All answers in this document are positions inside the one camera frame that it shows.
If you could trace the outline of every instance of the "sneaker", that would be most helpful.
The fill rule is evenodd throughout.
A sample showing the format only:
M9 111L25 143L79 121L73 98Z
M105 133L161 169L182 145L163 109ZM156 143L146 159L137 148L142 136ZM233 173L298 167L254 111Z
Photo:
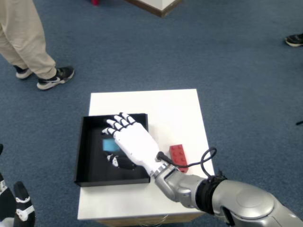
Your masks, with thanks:
M17 202L14 227L34 227L36 220L35 209L21 181L15 183L14 191Z
M57 73L54 77L50 79L38 79L37 87L40 90L47 90L58 84L64 84L73 77L74 72L75 70L70 66L59 68L57 69Z
M290 35L285 38L285 42L292 47L302 46L303 45L303 34Z
M16 77L17 77L18 79L26 79L26 78L28 78L30 75L33 74L32 70L30 70L30 69L25 69L25 70L23 70L23 69L19 68L19 67L16 66L16 65L14 65L14 67L15 67L15 69L17 70L17 72L16 72Z

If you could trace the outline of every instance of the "black tray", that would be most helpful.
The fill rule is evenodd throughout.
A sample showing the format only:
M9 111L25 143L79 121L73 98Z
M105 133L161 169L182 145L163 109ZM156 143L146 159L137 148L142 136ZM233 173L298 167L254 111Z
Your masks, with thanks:
M147 114L130 115L148 130ZM142 166L129 170L114 167L108 162L103 152L102 140L109 136L101 134L108 127L106 119L114 119L114 116L83 117L74 182L81 187L149 183L150 177Z

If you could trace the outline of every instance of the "beige pants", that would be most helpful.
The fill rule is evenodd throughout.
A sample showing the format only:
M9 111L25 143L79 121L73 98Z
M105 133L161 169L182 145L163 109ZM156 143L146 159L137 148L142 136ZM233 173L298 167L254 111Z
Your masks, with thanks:
M42 79L56 74L33 0L0 0L0 53L10 64L30 68Z

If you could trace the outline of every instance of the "red object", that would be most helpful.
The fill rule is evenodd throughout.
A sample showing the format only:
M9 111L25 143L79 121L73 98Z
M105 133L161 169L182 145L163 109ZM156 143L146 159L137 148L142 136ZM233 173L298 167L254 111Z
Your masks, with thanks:
M182 144L170 146L169 153L170 153L171 160L173 160L173 162L175 164L181 165L181 166L187 165L187 161L186 161L186 157L184 154ZM183 173L187 173L188 168L179 168L179 170Z
M91 3L92 3L94 6L97 6L97 5L99 5L99 0L91 0Z

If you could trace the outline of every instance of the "white table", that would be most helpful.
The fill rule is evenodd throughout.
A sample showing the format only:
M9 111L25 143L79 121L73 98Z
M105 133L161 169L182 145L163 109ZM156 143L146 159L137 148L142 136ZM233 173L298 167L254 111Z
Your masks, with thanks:
M92 93L89 115L148 114L149 132L160 150L182 144L188 163L197 162L208 149L199 100L195 89ZM211 161L205 168L214 174ZM187 174L206 177L200 166ZM165 197L150 183L86 187L80 190L78 219L111 220L166 215L203 214Z

